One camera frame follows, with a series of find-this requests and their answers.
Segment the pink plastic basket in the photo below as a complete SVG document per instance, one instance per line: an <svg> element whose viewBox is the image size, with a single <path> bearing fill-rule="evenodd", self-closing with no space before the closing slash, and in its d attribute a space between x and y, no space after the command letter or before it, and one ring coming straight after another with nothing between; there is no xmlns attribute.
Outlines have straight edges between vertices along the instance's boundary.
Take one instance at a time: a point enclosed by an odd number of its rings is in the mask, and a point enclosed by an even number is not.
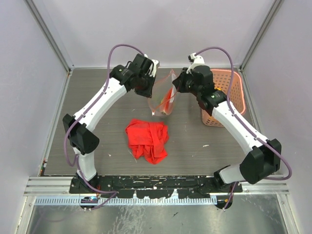
<svg viewBox="0 0 312 234"><path fill-rule="evenodd" d="M230 85L231 70L226 69L212 69L213 80L216 88L222 89L224 93L227 93ZM246 104L244 99L244 91L242 78L234 71L233 82L230 88L230 101L233 103L234 107L244 115L246 112ZM206 111L201 110L202 122L206 126L210 127L223 127L223 125L217 121L215 118L209 116Z"/></svg>

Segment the clear zip bag orange zipper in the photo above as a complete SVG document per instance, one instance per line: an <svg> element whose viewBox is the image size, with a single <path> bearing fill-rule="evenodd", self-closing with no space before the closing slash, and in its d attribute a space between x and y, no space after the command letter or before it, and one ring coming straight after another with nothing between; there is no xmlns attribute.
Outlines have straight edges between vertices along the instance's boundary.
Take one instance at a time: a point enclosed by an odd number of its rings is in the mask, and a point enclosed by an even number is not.
<svg viewBox="0 0 312 234"><path fill-rule="evenodd" d="M157 78L153 90L152 98L147 102L153 117L169 116L175 106L177 99L177 89L173 81L177 75L173 69L162 78Z"/></svg>

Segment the watermelon slice toy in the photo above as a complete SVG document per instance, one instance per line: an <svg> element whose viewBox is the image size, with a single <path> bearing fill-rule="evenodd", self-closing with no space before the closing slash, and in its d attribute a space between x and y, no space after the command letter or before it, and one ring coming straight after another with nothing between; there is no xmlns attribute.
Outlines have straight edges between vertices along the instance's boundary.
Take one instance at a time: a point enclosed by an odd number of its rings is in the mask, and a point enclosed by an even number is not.
<svg viewBox="0 0 312 234"><path fill-rule="evenodd" d="M164 96L163 102L160 104L160 112L165 115L170 115L173 109L175 100L175 90L171 88Z"/></svg>

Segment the green custard apple toy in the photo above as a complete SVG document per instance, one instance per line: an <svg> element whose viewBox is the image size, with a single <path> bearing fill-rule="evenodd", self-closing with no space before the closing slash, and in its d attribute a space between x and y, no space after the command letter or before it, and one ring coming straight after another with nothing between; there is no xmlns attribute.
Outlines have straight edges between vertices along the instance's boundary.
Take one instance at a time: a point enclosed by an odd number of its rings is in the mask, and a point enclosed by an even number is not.
<svg viewBox="0 0 312 234"><path fill-rule="evenodd" d="M162 102L163 102L163 99L164 99L164 97L158 97L158 98L156 99L156 103L157 103L157 104L162 103Z"/></svg>

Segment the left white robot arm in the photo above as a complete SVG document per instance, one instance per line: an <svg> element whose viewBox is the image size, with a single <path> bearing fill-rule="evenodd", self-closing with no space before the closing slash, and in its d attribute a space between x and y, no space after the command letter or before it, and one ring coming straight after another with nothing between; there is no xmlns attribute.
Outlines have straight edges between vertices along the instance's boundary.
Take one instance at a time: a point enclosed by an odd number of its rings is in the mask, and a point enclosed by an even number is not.
<svg viewBox="0 0 312 234"><path fill-rule="evenodd" d="M97 193L99 185L94 160L95 149L99 145L99 138L93 133L95 127L112 105L129 91L151 98L158 66L158 60L137 54L127 65L114 67L108 82L82 109L72 116L66 114L63 117L65 141L70 142L74 149L74 164L78 168L76 176L86 193Z"/></svg>

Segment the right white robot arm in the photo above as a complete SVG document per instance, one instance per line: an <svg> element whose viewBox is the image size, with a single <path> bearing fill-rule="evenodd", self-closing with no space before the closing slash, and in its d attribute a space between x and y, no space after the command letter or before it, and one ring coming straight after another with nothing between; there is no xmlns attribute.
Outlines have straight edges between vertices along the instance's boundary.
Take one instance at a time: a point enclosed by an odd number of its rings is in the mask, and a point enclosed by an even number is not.
<svg viewBox="0 0 312 234"><path fill-rule="evenodd" d="M280 169L281 143L277 139L269 140L259 133L227 101L227 95L215 88L209 66L183 68L173 85L180 93L193 94L200 108L228 130L246 155L240 164L229 165L214 172L216 190L225 192L231 183L239 181L256 184Z"/></svg>

